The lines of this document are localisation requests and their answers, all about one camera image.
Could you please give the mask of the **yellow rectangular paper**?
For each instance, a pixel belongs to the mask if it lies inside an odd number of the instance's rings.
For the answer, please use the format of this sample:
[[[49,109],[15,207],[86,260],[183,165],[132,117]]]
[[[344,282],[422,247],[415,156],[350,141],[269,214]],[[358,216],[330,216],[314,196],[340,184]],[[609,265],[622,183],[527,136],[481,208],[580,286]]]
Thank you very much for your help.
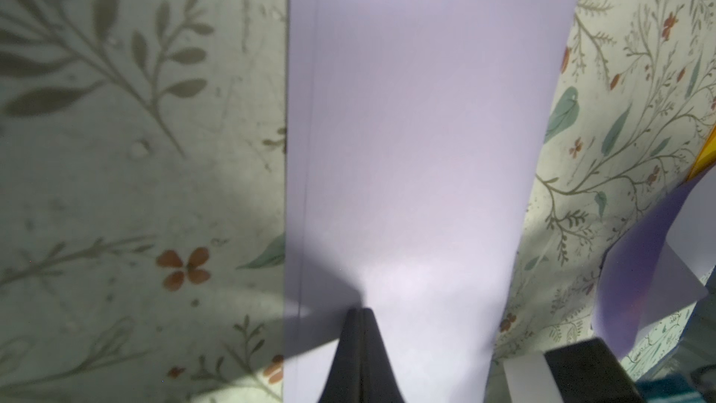
[[[716,127],[713,128],[707,139],[703,149],[701,149],[695,164],[693,165],[687,180],[690,181],[693,178],[701,174],[702,171],[707,170],[715,162],[715,151],[716,151]]]

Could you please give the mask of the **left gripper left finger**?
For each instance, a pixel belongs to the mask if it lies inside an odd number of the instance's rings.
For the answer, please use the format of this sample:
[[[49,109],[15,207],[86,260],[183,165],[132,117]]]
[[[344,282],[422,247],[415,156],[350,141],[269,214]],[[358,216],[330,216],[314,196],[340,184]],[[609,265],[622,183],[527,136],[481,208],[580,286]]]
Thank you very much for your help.
[[[320,403],[361,401],[362,317],[360,309],[348,311]]]

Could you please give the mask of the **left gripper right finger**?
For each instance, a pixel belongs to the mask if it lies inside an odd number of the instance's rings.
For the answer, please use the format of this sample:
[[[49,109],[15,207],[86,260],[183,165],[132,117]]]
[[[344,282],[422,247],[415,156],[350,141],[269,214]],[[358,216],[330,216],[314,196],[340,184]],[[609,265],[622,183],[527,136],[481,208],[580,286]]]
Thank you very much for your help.
[[[371,309],[361,309],[360,397],[363,403],[403,403],[393,368]]]

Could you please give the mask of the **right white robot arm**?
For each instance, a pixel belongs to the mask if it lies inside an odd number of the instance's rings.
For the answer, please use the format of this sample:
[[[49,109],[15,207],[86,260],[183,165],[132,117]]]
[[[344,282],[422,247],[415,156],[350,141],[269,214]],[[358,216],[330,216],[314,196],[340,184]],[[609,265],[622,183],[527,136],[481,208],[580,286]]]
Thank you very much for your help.
[[[643,402],[634,382],[599,338],[503,363],[514,403]]]

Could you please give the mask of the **purple paper sheet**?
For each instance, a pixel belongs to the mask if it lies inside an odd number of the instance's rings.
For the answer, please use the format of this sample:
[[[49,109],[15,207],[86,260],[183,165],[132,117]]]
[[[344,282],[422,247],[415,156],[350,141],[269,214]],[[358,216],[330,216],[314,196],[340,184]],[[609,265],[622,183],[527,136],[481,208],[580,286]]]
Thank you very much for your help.
[[[351,307],[408,402],[479,402],[576,0],[289,0],[288,402]]]
[[[707,295],[715,267],[715,168],[673,190],[609,250],[592,328],[625,357],[649,328]]]

